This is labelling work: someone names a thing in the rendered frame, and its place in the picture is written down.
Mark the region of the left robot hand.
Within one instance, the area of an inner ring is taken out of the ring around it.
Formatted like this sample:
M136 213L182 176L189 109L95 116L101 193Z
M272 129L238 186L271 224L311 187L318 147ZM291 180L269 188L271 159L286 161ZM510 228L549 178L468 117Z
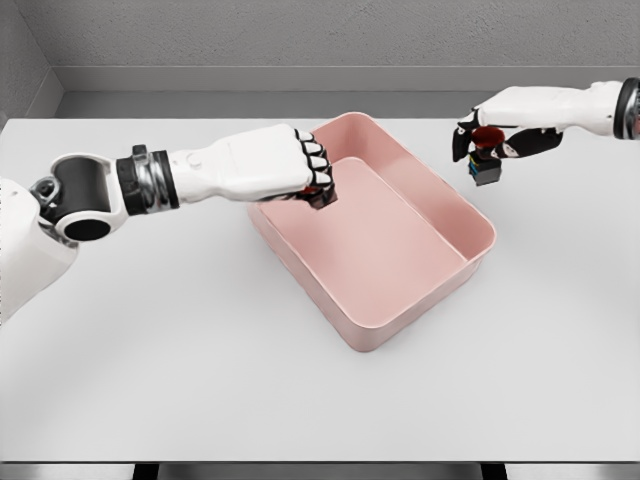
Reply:
M335 186L326 148L287 124L225 137L214 147L214 186L229 200L300 200L307 187Z

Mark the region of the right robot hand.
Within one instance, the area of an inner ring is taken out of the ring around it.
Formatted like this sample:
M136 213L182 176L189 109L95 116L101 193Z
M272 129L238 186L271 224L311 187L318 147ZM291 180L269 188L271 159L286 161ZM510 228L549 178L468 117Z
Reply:
M461 160L470 145L478 144L472 133L481 127L519 130L496 146L476 146L484 160L524 158L557 148L563 140L558 97L557 88L509 87L472 107L453 132L453 160Z

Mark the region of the red button industrial switch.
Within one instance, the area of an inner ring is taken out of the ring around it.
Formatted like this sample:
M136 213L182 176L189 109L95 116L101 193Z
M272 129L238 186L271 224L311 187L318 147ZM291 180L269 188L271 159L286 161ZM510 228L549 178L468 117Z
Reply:
M296 195L297 199L308 203L313 209L320 210L337 200L335 186L307 187Z
M472 132L474 149L469 153L468 169L477 186L495 183L500 179L502 160L496 148L504 140L504 132L497 127L484 126Z

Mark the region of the pink rectangular basket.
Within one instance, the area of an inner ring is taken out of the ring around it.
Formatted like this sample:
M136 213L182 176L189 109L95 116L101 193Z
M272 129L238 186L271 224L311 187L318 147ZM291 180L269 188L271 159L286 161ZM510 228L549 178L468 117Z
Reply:
M343 114L314 136L336 200L254 203L248 215L344 341L369 352L464 284L496 231L370 116Z

